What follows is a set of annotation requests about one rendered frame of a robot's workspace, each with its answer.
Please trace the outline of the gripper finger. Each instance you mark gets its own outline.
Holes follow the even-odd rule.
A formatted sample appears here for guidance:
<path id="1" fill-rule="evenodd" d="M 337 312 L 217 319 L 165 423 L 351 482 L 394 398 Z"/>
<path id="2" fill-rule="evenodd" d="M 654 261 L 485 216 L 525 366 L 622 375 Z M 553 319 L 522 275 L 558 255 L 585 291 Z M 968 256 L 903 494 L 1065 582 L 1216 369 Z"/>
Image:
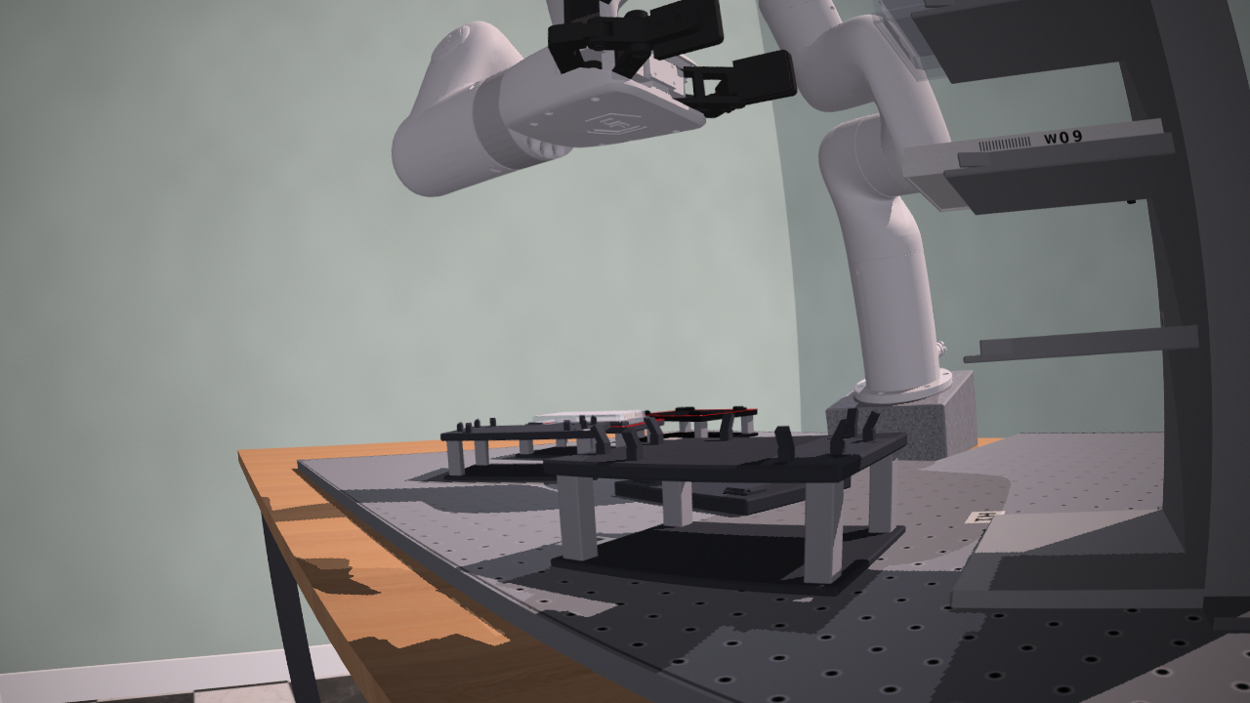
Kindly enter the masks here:
<path id="1" fill-rule="evenodd" d="M 588 23 L 548 28 L 548 48 L 560 74 L 591 68 L 579 49 L 615 50 L 612 73 L 631 79 L 651 53 L 654 59 L 665 60 L 722 41 L 719 0 L 680 0 L 652 9 L 650 15 L 632 10 L 624 18 L 590 18 Z"/>
<path id="2" fill-rule="evenodd" d="M 682 73 L 684 78 L 692 78 L 692 95 L 672 99 L 695 108 L 705 118 L 718 118 L 752 103 L 798 94 L 792 55 L 786 50 L 732 60 L 732 68 L 684 66 Z M 716 85 L 714 94 L 705 95 L 704 80 L 722 81 Z"/>

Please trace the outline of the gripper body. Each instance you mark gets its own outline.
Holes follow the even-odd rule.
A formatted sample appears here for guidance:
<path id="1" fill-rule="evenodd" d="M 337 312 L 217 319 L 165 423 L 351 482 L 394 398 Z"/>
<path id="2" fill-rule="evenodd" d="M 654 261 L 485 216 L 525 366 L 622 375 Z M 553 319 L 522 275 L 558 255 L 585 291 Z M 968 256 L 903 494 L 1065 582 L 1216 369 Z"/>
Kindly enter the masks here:
<path id="1" fill-rule="evenodd" d="M 584 63 L 599 60 L 602 68 L 574 68 L 560 74 L 545 46 L 504 74 L 499 111 L 526 154 L 554 160 L 566 156 L 572 148 L 690 133 L 706 123 L 695 108 L 672 99 L 685 98 L 688 78 L 682 68 L 699 66 L 685 55 L 656 60 L 651 53 L 638 74 L 629 79 L 611 71 L 615 66 L 612 53 L 595 53 L 589 48 L 579 53 Z M 556 148 L 558 154 L 552 154 L 551 148 Z"/>

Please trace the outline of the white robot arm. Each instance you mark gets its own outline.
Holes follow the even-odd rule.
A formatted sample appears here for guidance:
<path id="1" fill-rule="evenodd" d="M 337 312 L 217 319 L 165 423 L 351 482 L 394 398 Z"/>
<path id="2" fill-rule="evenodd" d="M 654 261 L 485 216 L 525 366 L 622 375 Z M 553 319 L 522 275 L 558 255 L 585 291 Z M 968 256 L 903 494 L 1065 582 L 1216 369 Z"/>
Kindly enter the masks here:
<path id="1" fill-rule="evenodd" d="M 872 15 L 841 23 L 832 0 L 759 0 L 759 8 L 778 49 L 792 55 L 809 105 L 824 113 L 879 108 L 832 128 L 818 148 L 848 246 L 860 329 L 865 379 L 855 397 L 885 404 L 941 393 L 952 374 L 938 364 L 946 346 L 935 336 L 921 234 L 901 199 L 919 194 L 902 178 L 902 148 L 951 143 L 932 85 L 912 78 Z M 522 59 L 485 21 L 455 28 L 438 43 L 392 139 L 404 186 L 442 196 L 551 161 L 526 154 L 500 116 L 502 76 Z"/>

